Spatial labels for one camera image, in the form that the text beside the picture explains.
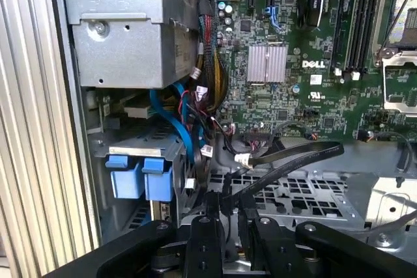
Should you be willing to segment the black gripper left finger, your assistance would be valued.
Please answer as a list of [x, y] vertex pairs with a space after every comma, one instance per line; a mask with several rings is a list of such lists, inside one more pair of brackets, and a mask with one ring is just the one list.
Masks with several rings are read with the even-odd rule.
[[157, 220], [47, 273], [47, 277], [222, 277], [220, 195], [205, 195], [205, 213], [175, 228]]

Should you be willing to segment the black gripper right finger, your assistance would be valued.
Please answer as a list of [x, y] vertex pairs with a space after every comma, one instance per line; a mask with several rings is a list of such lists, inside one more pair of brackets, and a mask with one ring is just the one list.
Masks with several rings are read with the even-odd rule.
[[238, 230], [252, 269], [268, 277], [415, 277], [416, 265], [317, 222], [289, 234], [261, 217], [253, 198], [238, 201]]

